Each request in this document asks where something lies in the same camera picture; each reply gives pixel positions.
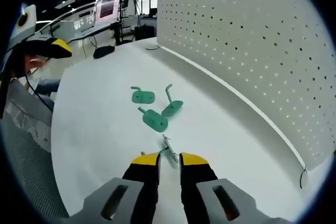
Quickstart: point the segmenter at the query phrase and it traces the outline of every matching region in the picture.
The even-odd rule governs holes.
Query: green plastic part
[[[155,101],[155,94],[152,91],[141,91],[139,87],[131,87],[137,91],[132,95],[132,102],[151,104]]]
[[[166,94],[169,100],[169,105],[161,112],[161,115],[165,117],[170,117],[176,114],[176,112],[182,107],[183,102],[182,101],[172,101],[172,98],[169,93],[169,89],[171,88],[172,84],[169,84],[166,87]]]
[[[138,109],[143,113],[142,121],[155,131],[164,132],[168,127],[168,120],[164,116],[154,110],[146,111],[141,107],[138,107]]]

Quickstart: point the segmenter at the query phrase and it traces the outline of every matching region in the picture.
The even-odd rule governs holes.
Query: hole
[[[212,188],[217,196],[228,221],[234,220],[239,217],[239,211],[222,186],[215,186]]]
[[[113,216],[119,206],[119,203],[124,196],[128,186],[119,185],[115,191],[111,194],[110,198],[107,200],[102,212],[101,216],[106,220],[112,220]]]

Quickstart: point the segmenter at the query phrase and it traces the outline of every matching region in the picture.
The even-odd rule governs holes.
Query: white table
[[[294,220],[307,200],[299,189],[301,166],[275,131],[247,104],[199,69],[160,48],[156,38],[125,44],[104,58],[66,70],[57,94],[51,154],[57,186],[70,215],[84,199],[131,161],[160,150],[162,134],[142,122],[134,90],[154,91],[141,105],[161,112],[165,87],[184,105],[164,134],[176,153],[207,159],[218,178],[252,195],[271,217]],[[180,198],[179,170],[162,159],[159,202],[153,223],[187,223]]]

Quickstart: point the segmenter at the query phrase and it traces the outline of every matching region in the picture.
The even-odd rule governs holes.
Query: perforated white panel
[[[308,169],[331,155],[336,54],[310,0],[159,0],[158,7],[160,44],[246,96]]]

